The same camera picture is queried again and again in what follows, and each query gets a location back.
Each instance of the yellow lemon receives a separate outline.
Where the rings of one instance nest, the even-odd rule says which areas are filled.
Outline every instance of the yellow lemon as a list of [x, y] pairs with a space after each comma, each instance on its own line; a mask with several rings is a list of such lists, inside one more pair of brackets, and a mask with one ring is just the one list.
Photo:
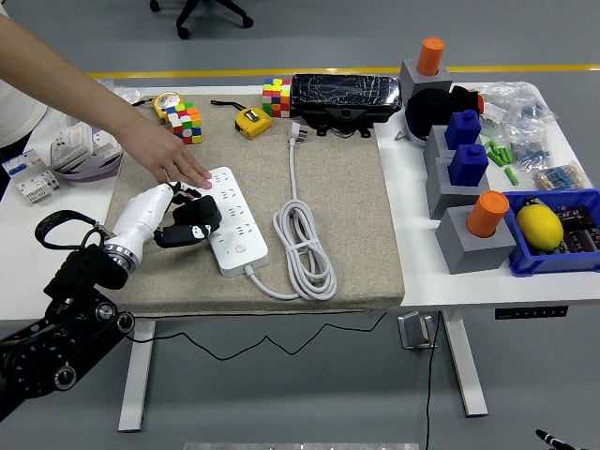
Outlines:
[[543, 204], [523, 206], [517, 222], [525, 240], [535, 248], [552, 251], [563, 240], [563, 225], [550, 208]]

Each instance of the black case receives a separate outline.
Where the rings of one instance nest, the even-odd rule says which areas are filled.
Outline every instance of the black case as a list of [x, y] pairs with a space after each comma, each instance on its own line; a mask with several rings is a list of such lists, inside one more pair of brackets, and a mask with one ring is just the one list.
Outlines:
[[292, 109], [325, 136], [329, 128], [370, 137], [374, 123], [384, 123], [402, 108], [398, 78], [375, 75], [295, 74]]

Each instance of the white robotic hand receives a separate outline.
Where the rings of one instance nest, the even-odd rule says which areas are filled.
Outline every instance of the white robotic hand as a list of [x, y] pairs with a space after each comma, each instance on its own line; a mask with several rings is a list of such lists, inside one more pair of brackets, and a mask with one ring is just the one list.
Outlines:
[[[171, 203], [183, 203], [173, 211], [173, 226], [159, 225]], [[221, 214], [210, 196], [185, 183], [171, 182], [146, 190], [131, 199], [119, 217], [104, 251], [133, 273], [142, 262], [143, 245], [155, 240], [160, 247], [189, 246], [218, 229]]]

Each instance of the gray table mat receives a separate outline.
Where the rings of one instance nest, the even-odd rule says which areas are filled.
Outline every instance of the gray table mat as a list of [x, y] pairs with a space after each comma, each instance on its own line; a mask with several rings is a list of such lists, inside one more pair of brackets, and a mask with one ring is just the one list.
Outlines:
[[[260, 106], [261, 96], [186, 96], [202, 115], [203, 142], [189, 148], [207, 169], [229, 167], [269, 248], [269, 263], [256, 270], [268, 288], [292, 293], [283, 245], [273, 214], [291, 196], [288, 134], [291, 119], [252, 141], [234, 129], [238, 111], [211, 99]], [[154, 110], [142, 112], [158, 121]], [[394, 309], [404, 297], [396, 235], [374, 135], [340, 138], [308, 136], [296, 146], [298, 197], [317, 222], [317, 232], [337, 275], [337, 293], [324, 302], [282, 301], [261, 292], [245, 275], [225, 278], [207, 241], [193, 247], [143, 249], [142, 263], [120, 291], [105, 293], [121, 309], [138, 316], [195, 314], [287, 314]], [[127, 202], [152, 188], [152, 175], [131, 157], [124, 159], [106, 219], [111, 230]], [[162, 225], [173, 223], [170, 213]]]

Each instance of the floor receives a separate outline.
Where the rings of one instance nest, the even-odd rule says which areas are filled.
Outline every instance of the floor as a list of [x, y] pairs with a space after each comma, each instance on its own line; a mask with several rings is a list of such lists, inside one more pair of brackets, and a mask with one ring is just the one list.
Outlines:
[[[600, 186], [600, 76], [582, 67], [600, 68], [593, 0], [509, 7], [489, 0], [239, 0], [255, 21], [251, 29], [211, 2], [189, 19], [187, 41], [174, 27], [182, 3], [164, 0], [159, 13], [137, 0], [7, 0], [5, 8], [82, 70], [130, 86], [262, 84], [265, 72], [311, 68], [387, 72], [416, 57], [424, 38], [439, 36], [455, 80], [535, 84]], [[119, 78], [162, 71], [175, 73]], [[370, 333], [325, 328], [296, 356], [264, 343], [219, 362], [182, 337], [160, 341], [142, 432], [135, 434], [116, 431], [131, 345], [125, 341], [71, 391], [25, 402], [0, 424], [0, 443], [22, 450], [175, 450], [193, 442], [425, 448], [430, 352], [401, 348], [397, 317], [388, 313]], [[226, 356], [264, 335], [293, 351], [324, 323], [369, 329], [379, 318], [214, 317], [161, 322], [157, 334], [186, 331]], [[537, 428], [574, 446], [600, 447], [598, 319], [598, 307], [583, 305], [560, 319], [499, 322], [493, 310], [465, 313], [489, 409], [487, 417], [470, 419], [442, 328], [432, 365], [429, 448], [548, 448]], [[0, 334], [10, 330], [2, 326]]]

